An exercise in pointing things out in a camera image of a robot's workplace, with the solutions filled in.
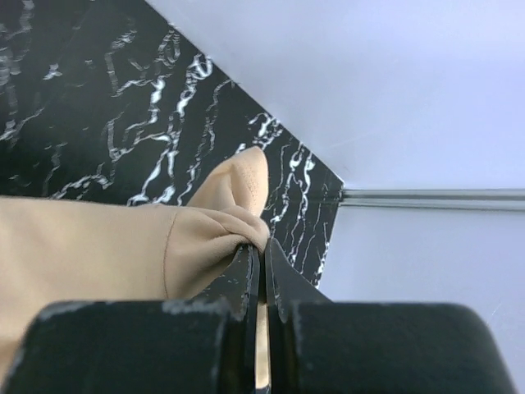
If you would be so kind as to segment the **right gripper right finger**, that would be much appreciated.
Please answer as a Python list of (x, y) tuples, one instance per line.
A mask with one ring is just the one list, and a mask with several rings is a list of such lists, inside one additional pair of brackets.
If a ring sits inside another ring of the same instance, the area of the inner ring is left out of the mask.
[(287, 320), (294, 302), (324, 304), (331, 301), (289, 262), (281, 244), (268, 240), (264, 251), (267, 303), (280, 320)]

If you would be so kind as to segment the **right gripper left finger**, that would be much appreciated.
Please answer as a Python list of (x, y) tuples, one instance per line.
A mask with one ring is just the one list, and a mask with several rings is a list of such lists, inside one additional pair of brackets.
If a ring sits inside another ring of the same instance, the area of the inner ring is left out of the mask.
[(257, 317), (260, 262), (253, 245), (242, 245), (215, 280), (200, 291), (194, 300), (227, 303), (238, 320), (255, 320)]

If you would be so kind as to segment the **beige t shirt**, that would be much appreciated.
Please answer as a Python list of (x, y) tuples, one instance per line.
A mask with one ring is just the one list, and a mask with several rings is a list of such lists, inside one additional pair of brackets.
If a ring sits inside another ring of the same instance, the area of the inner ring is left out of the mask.
[(53, 302), (196, 296), (240, 245), (265, 249), (267, 197), (267, 159), (252, 147), (215, 167), (184, 206), (2, 198), (2, 370)]

